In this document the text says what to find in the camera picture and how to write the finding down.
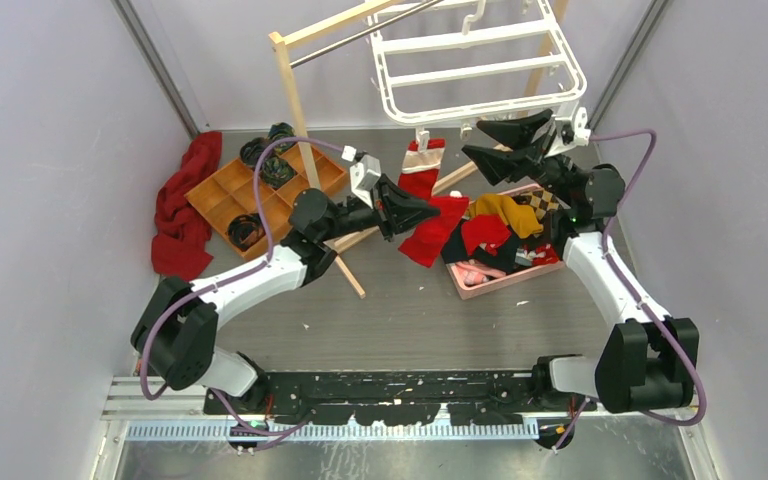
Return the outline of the red santa sock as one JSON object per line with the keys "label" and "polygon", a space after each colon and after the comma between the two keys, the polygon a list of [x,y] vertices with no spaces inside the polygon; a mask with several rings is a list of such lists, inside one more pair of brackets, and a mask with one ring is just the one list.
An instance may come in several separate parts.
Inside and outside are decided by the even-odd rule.
{"label": "red santa sock", "polygon": [[526,259],[533,267],[552,265],[560,262],[560,258],[551,244],[544,244],[526,251]]}
{"label": "red santa sock", "polygon": [[440,210],[439,215],[421,222],[414,233],[401,243],[398,251],[414,263],[430,268],[469,204],[470,199],[465,196],[432,196],[430,205]]}
{"label": "red santa sock", "polygon": [[416,140],[412,141],[403,159],[398,187],[413,196],[429,200],[439,176],[445,146],[443,138],[431,138],[425,149],[420,149]]}

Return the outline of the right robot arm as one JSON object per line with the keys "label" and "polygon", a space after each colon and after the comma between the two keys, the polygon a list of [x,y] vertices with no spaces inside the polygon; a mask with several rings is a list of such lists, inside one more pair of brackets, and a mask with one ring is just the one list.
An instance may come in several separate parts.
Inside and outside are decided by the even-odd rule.
{"label": "right robot arm", "polygon": [[691,319],[673,316],[646,292],[610,236],[648,161],[641,160],[630,180],[609,163],[576,165],[570,151],[596,139],[587,124],[584,108],[567,116],[547,109],[518,119],[480,120],[477,129],[499,148],[462,149],[490,184],[528,178],[560,200],[549,216],[550,243],[610,329],[596,359],[540,358],[532,400],[551,411],[577,394],[614,414],[640,412],[675,425],[698,424],[708,407],[696,369],[700,332]]}

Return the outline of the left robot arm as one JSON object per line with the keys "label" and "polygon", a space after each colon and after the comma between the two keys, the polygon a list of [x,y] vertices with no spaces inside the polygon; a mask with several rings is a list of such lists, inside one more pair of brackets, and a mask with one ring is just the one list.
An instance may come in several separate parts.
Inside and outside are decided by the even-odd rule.
{"label": "left robot arm", "polygon": [[385,239],[436,219],[441,211],[382,176],[370,202],[356,196],[336,203],[323,191],[308,188],[297,195],[290,229],[266,254],[219,275],[186,281],[177,276],[156,287],[130,338],[141,355],[144,396],[155,400],[148,375],[155,372],[162,390],[202,385],[228,394],[240,412],[258,412],[267,398],[258,370],[241,354],[217,347],[222,327],[237,315],[284,292],[320,278],[334,263],[328,243],[370,228]]}

